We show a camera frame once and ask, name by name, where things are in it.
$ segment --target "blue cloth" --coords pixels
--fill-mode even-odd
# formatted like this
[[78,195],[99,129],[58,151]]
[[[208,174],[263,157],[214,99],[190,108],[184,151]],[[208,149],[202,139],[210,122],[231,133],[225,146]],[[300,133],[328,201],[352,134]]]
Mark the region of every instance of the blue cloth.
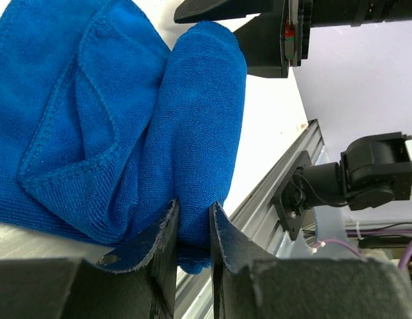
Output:
[[0,221],[116,246],[179,198],[179,264],[198,273],[246,73],[215,23],[170,52],[130,0],[13,0],[0,20]]

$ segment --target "towel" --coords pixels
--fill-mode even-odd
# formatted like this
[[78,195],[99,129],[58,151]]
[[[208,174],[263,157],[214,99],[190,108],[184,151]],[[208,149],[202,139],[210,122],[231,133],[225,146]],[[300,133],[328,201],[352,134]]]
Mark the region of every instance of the towel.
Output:
[[0,221],[115,247],[178,198],[179,265],[198,273],[246,74],[216,23],[170,52],[130,0],[13,0],[0,19]]

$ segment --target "black mounting plate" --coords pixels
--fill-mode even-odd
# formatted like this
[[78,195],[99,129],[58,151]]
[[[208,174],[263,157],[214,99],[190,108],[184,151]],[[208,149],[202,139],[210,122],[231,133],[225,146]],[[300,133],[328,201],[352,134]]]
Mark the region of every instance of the black mounting plate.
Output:
[[272,204],[277,210],[281,226],[284,231],[289,233],[290,239],[293,241],[298,237],[307,210],[295,209],[290,203],[289,198],[294,198],[293,193],[296,191],[292,178],[297,169],[310,166],[312,166],[312,163],[309,153],[307,151],[300,152],[272,197]]

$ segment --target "wall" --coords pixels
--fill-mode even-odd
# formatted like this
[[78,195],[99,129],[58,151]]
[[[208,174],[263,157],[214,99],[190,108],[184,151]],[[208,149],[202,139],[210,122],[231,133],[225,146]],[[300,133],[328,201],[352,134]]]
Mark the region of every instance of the wall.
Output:
[[[313,29],[294,70],[309,119],[318,118],[332,161],[356,138],[412,133],[412,22]],[[355,220],[412,219],[412,201],[348,212]]]

